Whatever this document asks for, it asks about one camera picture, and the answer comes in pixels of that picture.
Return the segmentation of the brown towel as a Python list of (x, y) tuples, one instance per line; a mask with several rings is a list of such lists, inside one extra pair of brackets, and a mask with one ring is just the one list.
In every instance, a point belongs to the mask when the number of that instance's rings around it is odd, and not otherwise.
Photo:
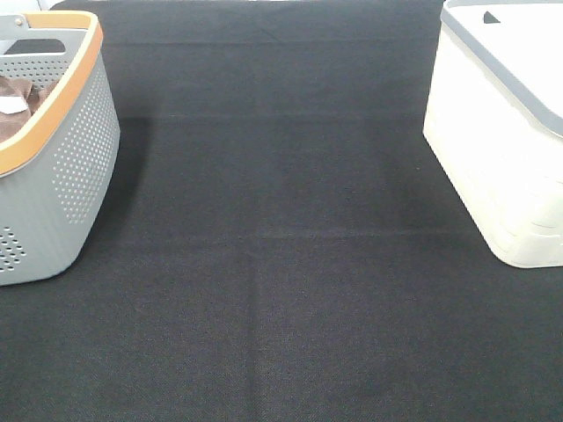
[(14, 136), (37, 112), (56, 87), (55, 80), (40, 89), (23, 78), (1, 77), (1, 141)]

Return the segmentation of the black table mat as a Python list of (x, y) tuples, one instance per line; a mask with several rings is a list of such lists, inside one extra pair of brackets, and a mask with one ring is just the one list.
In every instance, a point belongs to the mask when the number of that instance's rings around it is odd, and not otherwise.
[(1, 291), (4, 421), (559, 421), (562, 272), (422, 136), (438, 1), (66, 1), (121, 124), (65, 273)]

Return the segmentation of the grey perforated basket orange rim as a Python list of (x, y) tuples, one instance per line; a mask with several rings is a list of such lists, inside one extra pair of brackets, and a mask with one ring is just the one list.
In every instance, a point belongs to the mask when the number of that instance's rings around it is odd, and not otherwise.
[(113, 174), (120, 127), (88, 11), (3, 14), (6, 41), (57, 40), (60, 52), (2, 55), (1, 73), (50, 93), (1, 144), (1, 282), (44, 280), (76, 260)]

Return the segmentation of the white plastic basket grey rim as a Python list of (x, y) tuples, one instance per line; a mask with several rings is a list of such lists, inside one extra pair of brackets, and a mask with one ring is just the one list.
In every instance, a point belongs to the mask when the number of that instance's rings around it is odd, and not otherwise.
[(423, 134), (492, 253), (562, 263), (562, 4), (447, 1)]

